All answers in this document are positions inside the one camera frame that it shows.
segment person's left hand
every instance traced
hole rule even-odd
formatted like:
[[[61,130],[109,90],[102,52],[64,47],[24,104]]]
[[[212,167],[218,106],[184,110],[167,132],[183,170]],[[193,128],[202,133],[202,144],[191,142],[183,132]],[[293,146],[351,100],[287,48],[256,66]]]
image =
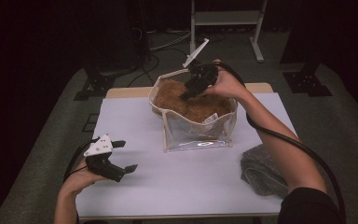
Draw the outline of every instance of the person's left hand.
[[[104,180],[105,177],[96,175],[87,168],[86,160],[83,159],[75,168],[75,172],[68,176],[62,185],[62,190],[67,193],[79,194],[84,188],[96,181]]]

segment brown granular material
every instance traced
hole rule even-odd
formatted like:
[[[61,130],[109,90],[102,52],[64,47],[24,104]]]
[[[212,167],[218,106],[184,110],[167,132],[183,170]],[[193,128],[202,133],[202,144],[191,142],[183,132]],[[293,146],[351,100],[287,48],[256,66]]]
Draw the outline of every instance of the brown granular material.
[[[175,80],[163,80],[158,85],[158,93],[153,104],[159,108],[170,109],[183,117],[202,123],[212,114],[219,118],[232,112],[230,101],[218,95],[200,95],[187,101],[180,99],[186,91],[184,83]]]

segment dark background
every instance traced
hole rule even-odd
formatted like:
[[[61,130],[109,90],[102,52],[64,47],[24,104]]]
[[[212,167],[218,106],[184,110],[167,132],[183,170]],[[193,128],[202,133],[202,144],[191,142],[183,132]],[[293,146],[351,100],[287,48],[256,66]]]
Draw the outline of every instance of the dark background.
[[[0,0],[0,205],[66,83],[84,67],[84,58],[112,57],[118,61],[116,54],[107,55],[102,49],[96,53],[98,40],[92,41],[91,36],[103,38],[126,33],[97,31],[94,23],[102,21],[82,21],[98,11],[87,7],[88,2],[110,6],[112,15],[127,17],[120,21],[127,21],[132,27],[139,25],[128,18],[133,7],[127,7],[128,14],[117,12],[120,7],[112,2],[120,1]],[[233,1],[232,5],[227,1],[203,2],[197,5],[200,10],[242,7],[242,1]],[[147,30],[189,29],[189,0],[144,3]],[[258,4],[254,0],[243,9],[255,7]],[[115,27],[114,21],[104,22]],[[292,27],[282,63],[303,63],[310,55],[318,55],[321,62],[340,75],[358,101],[358,1],[303,0],[300,5],[293,0],[269,0],[263,30],[280,32]],[[112,40],[105,45],[114,49],[115,44]],[[125,62],[139,63],[139,46],[140,43],[127,45],[133,53],[127,55],[129,59]]]

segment white tabletop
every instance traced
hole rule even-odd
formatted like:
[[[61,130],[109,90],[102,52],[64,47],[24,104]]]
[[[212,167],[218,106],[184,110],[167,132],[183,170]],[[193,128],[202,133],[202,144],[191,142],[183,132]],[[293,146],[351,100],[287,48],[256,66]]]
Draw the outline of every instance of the white tabletop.
[[[278,119],[295,131],[278,93],[255,93]],[[277,214],[282,199],[256,195],[241,180],[241,155],[261,144],[238,110],[234,147],[163,152],[162,121],[147,97],[104,99],[94,137],[108,133],[124,140],[110,161],[122,168],[138,164],[119,183],[104,180],[76,199],[81,218],[260,216]]]

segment person's arm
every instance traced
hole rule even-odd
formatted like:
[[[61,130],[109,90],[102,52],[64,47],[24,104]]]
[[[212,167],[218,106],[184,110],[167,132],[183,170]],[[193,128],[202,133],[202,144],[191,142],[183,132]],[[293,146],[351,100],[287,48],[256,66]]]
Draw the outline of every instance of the person's arm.
[[[54,224],[75,224],[77,217],[77,194],[96,181],[105,179],[100,175],[90,172],[86,167],[85,160],[82,160],[76,169],[78,171],[69,175],[60,189],[55,209]]]
[[[236,99],[249,117],[259,126],[299,139],[274,115],[272,115],[240,82],[227,71],[219,71],[216,83],[205,94],[217,94]],[[306,187],[326,192],[322,178],[313,159],[302,150],[267,133],[257,131],[263,144],[282,173],[288,185],[288,192]]]

